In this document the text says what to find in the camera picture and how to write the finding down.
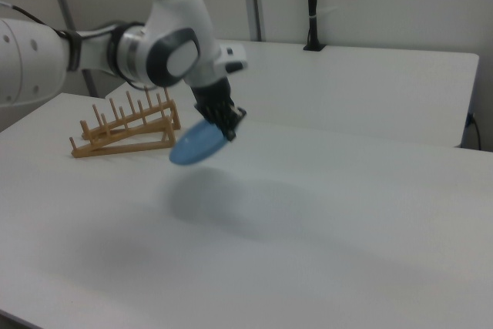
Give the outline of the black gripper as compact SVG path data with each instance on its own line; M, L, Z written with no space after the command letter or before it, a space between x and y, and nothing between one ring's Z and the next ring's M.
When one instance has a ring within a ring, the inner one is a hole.
M209 86L194 87L192 93L196 99L195 107L201 116L214 125L229 142L235 140L236 130L247 116L247 111L234 106L228 78L222 78Z

